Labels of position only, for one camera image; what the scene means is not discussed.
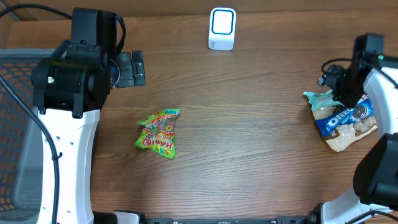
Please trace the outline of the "green Haribo gummy bag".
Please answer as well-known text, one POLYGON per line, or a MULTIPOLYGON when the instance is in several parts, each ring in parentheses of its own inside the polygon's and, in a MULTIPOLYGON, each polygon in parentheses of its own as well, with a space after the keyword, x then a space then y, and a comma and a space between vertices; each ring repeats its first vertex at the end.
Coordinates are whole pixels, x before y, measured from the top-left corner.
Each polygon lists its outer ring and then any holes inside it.
POLYGON ((143 129, 134 144, 173 159, 176 153, 174 128, 179 114, 179 109, 160 110, 140 120, 138 124, 143 129))

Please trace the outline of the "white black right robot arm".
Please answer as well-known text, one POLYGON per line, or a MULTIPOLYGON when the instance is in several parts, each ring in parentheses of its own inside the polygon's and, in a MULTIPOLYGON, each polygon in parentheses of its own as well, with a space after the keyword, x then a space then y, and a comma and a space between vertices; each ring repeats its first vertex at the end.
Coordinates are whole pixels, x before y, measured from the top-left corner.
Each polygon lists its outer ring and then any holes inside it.
POLYGON ((342 119, 355 121, 354 111, 366 95, 379 139, 357 165, 352 189, 317 205, 305 223, 363 223, 377 215, 397 220, 392 215, 397 210, 397 58, 383 50, 382 35, 360 35, 354 40, 348 68, 338 65, 336 58, 321 67, 318 85, 328 86, 333 99, 345 106, 339 117, 323 122, 323 135, 342 119))

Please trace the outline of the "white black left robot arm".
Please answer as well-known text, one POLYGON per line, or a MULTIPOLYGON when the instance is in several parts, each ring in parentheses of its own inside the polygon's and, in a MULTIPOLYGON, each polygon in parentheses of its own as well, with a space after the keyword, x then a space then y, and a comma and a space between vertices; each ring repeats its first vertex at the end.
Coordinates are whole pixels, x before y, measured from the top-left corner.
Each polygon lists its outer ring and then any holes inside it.
POLYGON ((90 180, 101 109, 113 88, 146 83, 141 51, 124 52, 116 13, 76 8, 70 39, 32 72, 43 143, 39 223, 142 223, 137 212, 95 212, 90 180))

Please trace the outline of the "mint green tissue packet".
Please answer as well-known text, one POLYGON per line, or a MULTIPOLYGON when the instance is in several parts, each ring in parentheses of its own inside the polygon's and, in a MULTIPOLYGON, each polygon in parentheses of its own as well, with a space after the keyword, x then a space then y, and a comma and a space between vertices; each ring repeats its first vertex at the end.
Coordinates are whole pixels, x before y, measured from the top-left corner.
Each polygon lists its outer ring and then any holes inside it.
POLYGON ((311 105, 312 111, 316 111, 324 107, 343 106, 341 102, 333 99, 332 90, 328 90, 325 93, 314 93, 305 91, 303 92, 303 95, 307 97, 308 103, 311 105))

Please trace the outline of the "beige dried mushroom bag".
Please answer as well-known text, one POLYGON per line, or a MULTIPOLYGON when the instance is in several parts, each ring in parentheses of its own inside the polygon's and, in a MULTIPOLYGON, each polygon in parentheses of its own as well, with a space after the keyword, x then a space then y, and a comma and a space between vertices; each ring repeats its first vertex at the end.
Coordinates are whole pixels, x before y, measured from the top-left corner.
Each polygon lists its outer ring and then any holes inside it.
MULTIPOLYGON (((364 100, 367 95, 363 95, 360 100, 364 100)), ((345 106, 331 106, 320 108, 316 111, 312 111, 315 120, 329 117, 333 113, 341 111, 345 106)), ((353 142, 363 138, 367 134, 377 129, 375 115, 369 116, 362 119, 354 124, 347 124, 338 126, 331 134, 327 137, 322 138, 326 141, 329 147, 336 151, 341 152, 345 150, 353 142)))

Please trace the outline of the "blue snack packet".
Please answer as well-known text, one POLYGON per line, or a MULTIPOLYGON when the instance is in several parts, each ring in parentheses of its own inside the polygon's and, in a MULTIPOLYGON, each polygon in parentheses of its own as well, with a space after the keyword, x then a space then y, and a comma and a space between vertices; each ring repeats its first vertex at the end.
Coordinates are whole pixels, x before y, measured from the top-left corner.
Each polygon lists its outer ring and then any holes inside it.
POLYGON ((327 137, 338 126, 357 123, 373 114, 374 110, 371 100, 365 97, 364 100, 359 100, 353 108, 344 107, 341 111, 333 113, 329 117, 317 119, 315 124, 318 126, 322 136, 327 137))

